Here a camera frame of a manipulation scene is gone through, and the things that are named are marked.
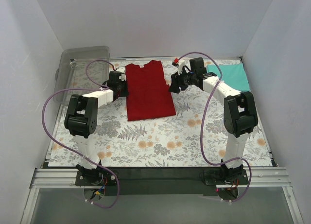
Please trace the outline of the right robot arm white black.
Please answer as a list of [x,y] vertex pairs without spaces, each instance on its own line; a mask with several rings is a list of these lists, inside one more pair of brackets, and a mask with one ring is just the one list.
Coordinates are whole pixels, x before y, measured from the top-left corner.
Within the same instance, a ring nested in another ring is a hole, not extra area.
[[208,72],[202,57],[190,60],[190,66],[181,58],[172,61],[177,72],[171,75],[171,93],[180,93],[189,86],[196,86],[209,93],[208,99],[217,99],[224,107],[223,123],[228,132],[225,155],[215,163],[217,171],[211,177],[231,184],[243,173],[246,140],[258,125],[254,96],[251,92],[238,91],[224,81],[222,75]]

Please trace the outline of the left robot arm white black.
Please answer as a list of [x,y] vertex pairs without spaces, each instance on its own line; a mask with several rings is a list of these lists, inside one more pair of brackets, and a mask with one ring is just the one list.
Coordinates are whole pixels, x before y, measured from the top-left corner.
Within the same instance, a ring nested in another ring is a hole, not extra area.
[[83,155],[82,162],[76,165],[81,176],[93,185],[103,181],[104,174],[98,166],[100,159],[95,151],[94,132],[97,127],[98,109],[129,95],[126,75],[121,71],[111,71],[108,81],[109,89],[93,91],[88,94],[73,94],[67,108],[64,126],[73,136],[78,152]]

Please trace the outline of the red t shirt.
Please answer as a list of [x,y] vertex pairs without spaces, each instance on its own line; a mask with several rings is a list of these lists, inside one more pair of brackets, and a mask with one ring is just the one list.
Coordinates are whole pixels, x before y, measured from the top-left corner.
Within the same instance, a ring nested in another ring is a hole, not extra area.
[[142,67],[125,66],[129,95],[126,98],[129,121],[176,115],[161,61],[151,60]]

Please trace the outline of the clear plastic bin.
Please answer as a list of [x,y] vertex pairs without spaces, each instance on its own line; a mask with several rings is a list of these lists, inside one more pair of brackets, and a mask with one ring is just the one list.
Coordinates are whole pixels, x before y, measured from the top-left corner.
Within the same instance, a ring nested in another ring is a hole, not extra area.
[[55,74],[55,89],[86,88],[95,89],[97,85],[108,80],[109,47],[94,46],[67,49],[62,52],[59,68]]

